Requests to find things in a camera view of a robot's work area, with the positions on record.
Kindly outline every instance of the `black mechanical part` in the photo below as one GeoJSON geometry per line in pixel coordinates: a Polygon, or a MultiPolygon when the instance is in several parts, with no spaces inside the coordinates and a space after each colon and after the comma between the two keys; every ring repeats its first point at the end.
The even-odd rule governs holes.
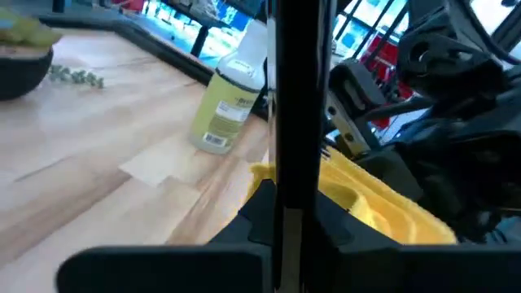
{"type": "Polygon", "coordinates": [[[492,39],[507,52],[512,51],[521,39],[521,5],[519,1],[511,2],[514,2],[515,8],[492,34],[492,39]]]}
{"type": "Polygon", "coordinates": [[[393,145],[362,156],[355,163],[406,198],[418,202],[423,197],[423,190],[393,145]]]}
{"type": "Polygon", "coordinates": [[[426,97],[451,104],[503,90],[501,65],[490,54],[460,42],[452,18],[452,11],[440,8],[407,31],[399,44],[400,79],[426,97]]]}
{"type": "Polygon", "coordinates": [[[380,87],[385,100],[390,103],[399,103],[400,91],[398,90],[398,75],[394,72],[389,80],[383,83],[380,87]]]}
{"type": "Polygon", "coordinates": [[[521,261],[516,248],[401,246],[325,196],[318,198],[324,200],[317,201],[320,213],[314,228],[322,232],[322,241],[313,243],[314,251],[320,253],[310,256],[313,278],[307,280],[309,292],[507,292],[511,286],[521,287],[516,281],[519,273],[512,270],[521,261]]]}
{"type": "Polygon", "coordinates": [[[342,137],[342,134],[335,136],[335,146],[338,151],[346,156],[346,158],[352,158],[354,156],[352,150],[349,148],[345,139],[342,137]]]}
{"type": "Polygon", "coordinates": [[[431,107],[433,102],[429,98],[413,96],[405,102],[382,106],[367,112],[364,115],[366,120],[377,120],[388,118],[407,112],[417,111],[431,107]]]}
{"type": "Polygon", "coordinates": [[[269,247],[274,245],[275,196],[277,188],[273,181],[265,179],[238,215],[211,243],[251,242],[269,247]]]}
{"type": "Polygon", "coordinates": [[[273,292],[270,250],[255,244],[99,247],[63,263],[60,293],[273,292]]]}
{"type": "Polygon", "coordinates": [[[520,108],[514,89],[469,120],[431,118],[429,111],[392,142],[425,192],[418,203],[461,238],[483,243],[499,215],[521,215],[520,108]],[[483,223],[486,212],[496,220],[483,223]]]}
{"type": "Polygon", "coordinates": [[[348,158],[352,158],[369,151],[370,146],[366,138],[360,132],[355,121],[346,112],[345,107],[342,106],[335,93],[330,92],[328,94],[326,107],[332,124],[339,130],[339,137],[348,149],[344,154],[348,158]]]}
{"type": "Polygon", "coordinates": [[[356,59],[345,59],[331,70],[329,87],[352,119],[386,102],[370,72],[356,59]]]}

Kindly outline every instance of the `wooden countertop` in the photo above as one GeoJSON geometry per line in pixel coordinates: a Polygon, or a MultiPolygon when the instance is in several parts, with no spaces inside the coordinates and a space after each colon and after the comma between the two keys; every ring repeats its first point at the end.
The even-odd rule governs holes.
{"type": "Polygon", "coordinates": [[[0,103],[0,291],[54,292],[87,247],[207,242],[242,206],[267,124],[250,116],[228,155],[187,130],[204,86],[113,33],[64,30],[54,63],[105,89],[44,80],[0,103]]]}

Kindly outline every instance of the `yellow-green liquid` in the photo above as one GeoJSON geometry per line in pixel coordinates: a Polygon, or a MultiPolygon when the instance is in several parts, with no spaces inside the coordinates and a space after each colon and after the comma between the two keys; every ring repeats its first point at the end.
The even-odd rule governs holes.
{"type": "Polygon", "coordinates": [[[233,146],[258,91],[248,91],[214,74],[190,128],[190,141],[198,148],[225,154],[233,146]]]}

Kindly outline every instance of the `black bowl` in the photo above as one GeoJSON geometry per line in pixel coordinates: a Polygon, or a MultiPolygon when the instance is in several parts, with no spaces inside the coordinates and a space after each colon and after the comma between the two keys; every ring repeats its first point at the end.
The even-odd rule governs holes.
{"type": "Polygon", "coordinates": [[[49,71],[53,51],[38,59],[0,58],[0,101],[19,98],[34,90],[49,71]]]}

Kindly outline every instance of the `green herb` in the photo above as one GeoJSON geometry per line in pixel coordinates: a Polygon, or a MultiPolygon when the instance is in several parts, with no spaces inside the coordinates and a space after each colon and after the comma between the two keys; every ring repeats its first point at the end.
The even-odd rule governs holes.
{"type": "Polygon", "coordinates": [[[64,67],[62,65],[53,64],[50,66],[49,79],[51,81],[60,80],[65,82],[72,82],[76,85],[89,84],[99,89],[105,87],[104,79],[102,77],[97,77],[92,72],[87,72],[85,70],[72,72],[70,68],[64,67]]]}

